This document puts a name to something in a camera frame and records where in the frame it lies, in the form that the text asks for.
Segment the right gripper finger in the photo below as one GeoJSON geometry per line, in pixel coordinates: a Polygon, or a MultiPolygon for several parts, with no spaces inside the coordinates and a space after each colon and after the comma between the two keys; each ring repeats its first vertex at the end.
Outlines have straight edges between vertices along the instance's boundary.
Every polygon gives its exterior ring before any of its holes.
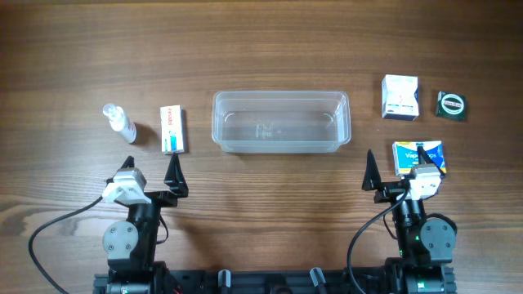
{"type": "Polygon", "coordinates": [[[380,189],[382,179],[378,170],[375,157],[371,149],[368,150],[366,158],[366,168],[361,189],[363,191],[380,189]]]}
{"type": "Polygon", "coordinates": [[[434,164],[433,160],[429,156],[429,154],[425,151],[425,149],[420,145],[417,147],[417,153],[418,153],[418,164],[434,164]]]}

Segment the blue VapoDrops box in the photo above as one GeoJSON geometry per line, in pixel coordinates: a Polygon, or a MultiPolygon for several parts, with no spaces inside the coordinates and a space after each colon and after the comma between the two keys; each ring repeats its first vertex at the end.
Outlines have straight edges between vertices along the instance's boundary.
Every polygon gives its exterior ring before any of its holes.
{"type": "Polygon", "coordinates": [[[430,159],[446,172],[443,145],[440,140],[435,141],[396,141],[392,145],[392,152],[397,176],[408,174],[414,165],[418,164],[418,147],[426,151],[430,159]]]}

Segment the white spray bottle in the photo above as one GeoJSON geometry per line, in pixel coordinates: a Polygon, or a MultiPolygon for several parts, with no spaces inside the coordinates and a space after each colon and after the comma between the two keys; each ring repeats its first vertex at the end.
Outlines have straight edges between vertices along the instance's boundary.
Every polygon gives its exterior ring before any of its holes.
{"type": "Polygon", "coordinates": [[[136,140],[136,126],[126,115],[122,107],[114,104],[107,104],[104,106],[102,112],[108,118],[111,128],[128,144],[132,144],[136,140]]]}

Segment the white Panadol box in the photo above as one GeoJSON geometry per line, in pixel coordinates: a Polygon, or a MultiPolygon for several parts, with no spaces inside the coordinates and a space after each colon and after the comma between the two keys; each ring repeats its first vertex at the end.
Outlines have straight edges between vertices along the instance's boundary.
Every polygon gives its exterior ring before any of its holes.
{"type": "Polygon", "coordinates": [[[180,105],[160,108],[161,150],[165,154],[183,153],[185,137],[180,105]]]}

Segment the dark green round tin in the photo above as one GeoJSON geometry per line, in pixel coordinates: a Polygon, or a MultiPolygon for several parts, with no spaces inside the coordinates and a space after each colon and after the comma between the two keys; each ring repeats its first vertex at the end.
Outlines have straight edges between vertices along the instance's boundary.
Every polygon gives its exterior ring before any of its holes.
{"type": "Polygon", "coordinates": [[[467,116],[467,99],[465,96],[440,91],[436,103],[436,116],[455,121],[464,121],[467,116]]]}

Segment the white medicine box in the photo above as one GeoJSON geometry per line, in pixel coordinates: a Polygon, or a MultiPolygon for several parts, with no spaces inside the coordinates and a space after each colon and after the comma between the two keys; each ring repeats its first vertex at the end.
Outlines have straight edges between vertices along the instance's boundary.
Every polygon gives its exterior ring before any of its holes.
{"type": "Polygon", "coordinates": [[[413,121],[418,115],[418,77],[386,74],[382,80],[382,117],[413,121]]]}

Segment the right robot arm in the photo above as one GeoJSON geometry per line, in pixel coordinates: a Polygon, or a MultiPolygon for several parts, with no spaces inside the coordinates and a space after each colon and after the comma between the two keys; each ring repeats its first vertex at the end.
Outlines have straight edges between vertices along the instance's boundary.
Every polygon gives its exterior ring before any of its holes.
{"type": "Polygon", "coordinates": [[[439,213],[425,212],[423,202],[436,196],[442,171],[423,147],[417,147],[419,163],[398,181],[381,179],[369,151],[362,190],[375,193],[375,203],[389,203],[396,230],[399,258],[388,258],[381,275],[381,293],[455,293],[454,270],[449,267],[458,227],[439,213]]]}

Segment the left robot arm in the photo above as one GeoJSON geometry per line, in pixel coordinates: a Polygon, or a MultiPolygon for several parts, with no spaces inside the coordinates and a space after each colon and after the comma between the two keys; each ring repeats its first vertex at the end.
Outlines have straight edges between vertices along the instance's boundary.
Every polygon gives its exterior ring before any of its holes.
{"type": "Polygon", "coordinates": [[[170,158],[163,180],[166,190],[146,192],[146,179],[129,156],[113,177],[107,180],[102,198],[128,209],[127,219],[113,223],[103,236],[109,272],[96,276],[95,293],[182,293],[182,287],[166,263],[156,261],[159,227],[164,207],[176,207],[189,193],[177,154],[170,158]]]}

